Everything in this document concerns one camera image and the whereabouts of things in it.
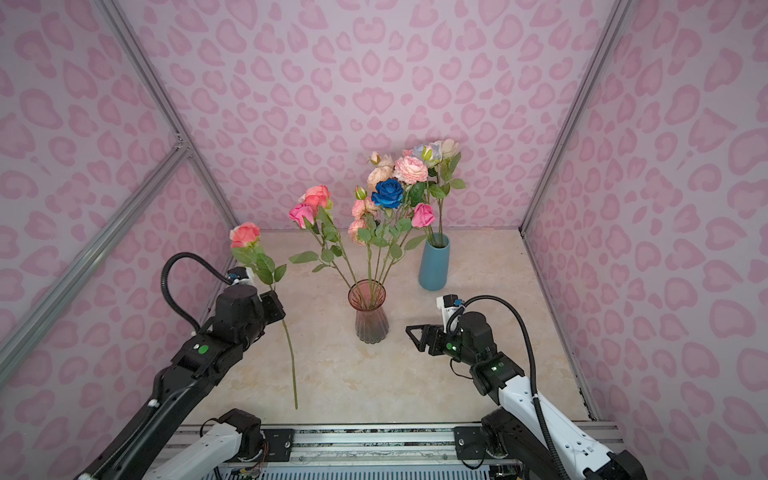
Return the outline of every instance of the black cable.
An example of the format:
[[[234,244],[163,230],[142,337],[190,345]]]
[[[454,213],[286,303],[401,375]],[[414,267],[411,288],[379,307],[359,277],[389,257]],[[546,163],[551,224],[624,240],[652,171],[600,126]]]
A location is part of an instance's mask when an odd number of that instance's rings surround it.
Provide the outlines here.
[[[205,261],[203,257],[190,252],[179,252],[176,255],[173,255],[163,266],[163,270],[160,272],[160,291],[163,293],[163,298],[165,298],[166,303],[171,307],[171,309],[173,309],[174,312],[178,313],[181,318],[185,319],[189,322],[190,325],[192,325],[195,333],[199,333],[200,324],[197,322],[197,320],[192,318],[192,315],[185,312],[184,309],[174,301],[174,298],[170,295],[170,291],[168,291],[168,274],[170,273],[170,268],[174,265],[174,263],[182,258],[191,258],[192,260],[195,260],[200,265],[204,266],[206,270],[211,272],[217,279],[221,280],[227,285],[232,285],[232,279],[219,273],[218,270],[216,270],[210,263]]]
[[[460,377],[462,377],[463,379],[470,379],[470,380],[472,380],[472,377],[471,377],[471,376],[466,376],[466,375],[459,375],[458,373],[456,373],[456,371],[453,369],[453,363],[454,363],[454,362],[455,362],[455,360],[454,360],[454,359],[451,359],[451,363],[450,363],[450,365],[451,365],[451,371],[453,372],[453,374],[454,374],[454,375],[456,375],[456,376],[460,376]]]
[[[205,422],[203,422],[203,425],[200,425],[200,437],[203,438],[203,429],[205,428],[205,424],[210,422],[211,420],[217,421],[217,418],[208,419]],[[214,467],[214,475],[216,476],[216,480],[221,480],[221,472],[219,471],[219,466]]]
[[[541,429],[541,436],[544,437],[544,441],[547,444],[547,450],[549,450],[549,456],[552,458],[552,463],[554,463],[555,469],[558,471],[558,476],[562,480],[571,480],[571,477],[568,476],[568,473],[565,471],[565,467],[563,466],[563,462],[560,460],[560,455],[558,455],[558,451],[554,448],[554,443],[552,442],[552,437],[549,434],[549,429],[547,428],[547,422],[544,418],[544,413],[541,411],[541,401],[538,399],[538,390],[536,389],[536,363],[533,358],[533,346],[531,346],[531,339],[528,337],[528,329],[525,328],[525,322],[523,322],[522,317],[520,316],[520,313],[506,300],[499,298],[497,296],[493,295],[478,295],[473,296],[471,299],[464,302],[465,306],[469,306],[470,303],[476,302],[477,300],[494,300],[496,302],[499,302],[501,305],[506,306],[510,312],[512,312],[512,315],[515,316],[515,318],[518,321],[518,324],[520,325],[520,330],[523,334],[523,340],[525,341],[525,350],[528,352],[528,365],[531,370],[530,380],[531,380],[531,395],[533,396],[533,406],[536,410],[536,418],[538,419],[538,426]]]
[[[469,468],[470,470],[477,470],[478,468],[482,467],[482,464],[485,462],[485,443],[483,443],[483,444],[480,444],[480,443],[470,443],[470,444],[465,445],[464,449],[468,449],[471,446],[482,447],[482,458],[480,458],[480,463],[478,463],[477,465],[468,465],[467,462],[465,462],[464,460],[462,460],[462,463],[464,464],[464,466],[466,468]]]

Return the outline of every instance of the blue rose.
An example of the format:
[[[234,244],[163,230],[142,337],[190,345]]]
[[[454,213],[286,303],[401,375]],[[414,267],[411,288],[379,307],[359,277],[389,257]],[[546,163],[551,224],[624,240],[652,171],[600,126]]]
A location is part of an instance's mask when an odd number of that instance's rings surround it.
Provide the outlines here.
[[[371,200],[377,207],[397,208],[402,203],[402,185],[395,178],[384,180],[376,185]]]

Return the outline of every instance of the wall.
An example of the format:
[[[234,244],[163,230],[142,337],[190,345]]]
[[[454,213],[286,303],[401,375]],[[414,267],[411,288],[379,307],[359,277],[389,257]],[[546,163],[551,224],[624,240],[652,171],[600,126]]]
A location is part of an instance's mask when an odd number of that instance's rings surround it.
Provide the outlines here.
[[[122,2],[241,220],[348,211],[370,151],[453,137],[452,225],[518,226],[613,2]]]
[[[182,165],[0,392],[0,478],[72,478],[101,453],[192,332],[160,293],[165,260],[186,250],[222,270],[228,233]],[[182,259],[169,287],[199,319],[217,282]]]
[[[654,480],[768,476],[768,4],[642,2],[531,238]]]
[[[173,141],[88,0],[0,6],[0,343]]]

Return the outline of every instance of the black bracket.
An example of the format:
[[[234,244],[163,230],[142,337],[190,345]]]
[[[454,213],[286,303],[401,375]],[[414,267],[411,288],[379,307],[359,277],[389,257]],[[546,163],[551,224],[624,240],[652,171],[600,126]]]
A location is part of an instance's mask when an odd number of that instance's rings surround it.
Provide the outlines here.
[[[454,427],[453,443],[459,460],[482,460],[485,453],[485,434],[481,427]]]
[[[293,429],[267,429],[264,430],[264,441],[269,450],[266,454],[267,462],[288,462],[293,450]]]

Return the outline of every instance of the flower stem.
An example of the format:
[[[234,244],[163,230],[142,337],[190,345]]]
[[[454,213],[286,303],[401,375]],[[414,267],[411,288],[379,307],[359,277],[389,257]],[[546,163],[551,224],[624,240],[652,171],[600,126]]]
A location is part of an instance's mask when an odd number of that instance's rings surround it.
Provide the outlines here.
[[[293,408],[299,409],[299,395],[296,393],[296,360],[293,358],[293,345],[290,342],[290,334],[288,333],[288,325],[286,320],[283,319],[283,328],[286,330],[286,338],[288,339],[288,350],[290,350],[290,370],[293,376]]]

